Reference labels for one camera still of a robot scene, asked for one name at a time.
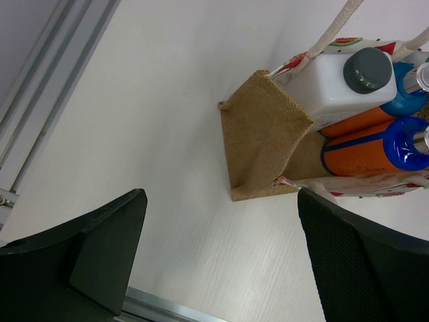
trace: ribbed black cap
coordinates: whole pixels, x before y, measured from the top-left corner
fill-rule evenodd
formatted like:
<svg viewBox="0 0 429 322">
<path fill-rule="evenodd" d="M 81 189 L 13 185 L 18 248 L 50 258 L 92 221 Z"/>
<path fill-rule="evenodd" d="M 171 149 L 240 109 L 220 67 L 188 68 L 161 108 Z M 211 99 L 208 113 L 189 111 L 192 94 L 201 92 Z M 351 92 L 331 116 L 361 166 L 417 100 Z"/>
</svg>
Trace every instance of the ribbed black cap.
<svg viewBox="0 0 429 322">
<path fill-rule="evenodd" d="M 369 94 L 384 87 L 392 75 L 389 58 L 377 48 L 364 48 L 344 64 L 344 80 L 356 93 Z"/>
</svg>

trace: bottle neck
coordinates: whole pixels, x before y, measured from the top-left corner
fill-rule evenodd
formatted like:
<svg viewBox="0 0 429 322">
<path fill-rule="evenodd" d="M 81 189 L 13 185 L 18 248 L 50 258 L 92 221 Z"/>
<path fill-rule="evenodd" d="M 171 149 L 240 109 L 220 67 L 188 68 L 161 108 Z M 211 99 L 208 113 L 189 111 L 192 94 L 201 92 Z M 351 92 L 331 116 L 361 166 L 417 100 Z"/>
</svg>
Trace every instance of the bottle neck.
<svg viewBox="0 0 429 322">
<path fill-rule="evenodd" d="M 429 155 L 429 127 L 424 131 L 419 131 L 414 134 L 414 147 L 423 154 Z"/>
</svg>

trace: tabletop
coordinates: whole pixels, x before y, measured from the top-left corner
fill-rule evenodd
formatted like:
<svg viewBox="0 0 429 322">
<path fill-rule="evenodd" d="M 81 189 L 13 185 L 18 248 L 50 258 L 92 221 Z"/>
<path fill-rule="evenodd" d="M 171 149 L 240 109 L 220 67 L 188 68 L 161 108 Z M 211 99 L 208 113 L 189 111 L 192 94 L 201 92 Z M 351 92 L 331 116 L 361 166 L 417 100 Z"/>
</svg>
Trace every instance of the tabletop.
<svg viewBox="0 0 429 322">
<path fill-rule="evenodd" d="M 311 47 L 344 2 L 122 0 L 0 238 L 143 188 L 130 286 L 227 321 L 324 321 L 296 194 L 231 201 L 217 103 Z M 339 36 L 407 40 L 428 9 L 366 0 Z M 427 196 L 339 205 L 429 239 Z"/>
</svg>

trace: white plastic bottle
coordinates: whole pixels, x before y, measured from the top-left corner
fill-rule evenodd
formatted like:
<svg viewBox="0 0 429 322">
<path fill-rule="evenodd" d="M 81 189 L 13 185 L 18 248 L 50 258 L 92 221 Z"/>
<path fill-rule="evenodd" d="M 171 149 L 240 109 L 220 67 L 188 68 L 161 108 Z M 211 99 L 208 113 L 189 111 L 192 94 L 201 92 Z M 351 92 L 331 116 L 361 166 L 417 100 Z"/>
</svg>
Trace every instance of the white plastic bottle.
<svg viewBox="0 0 429 322">
<path fill-rule="evenodd" d="M 390 55 L 376 48 L 364 48 L 354 54 L 321 54 L 284 89 L 313 118 L 312 131 L 396 96 Z"/>
</svg>

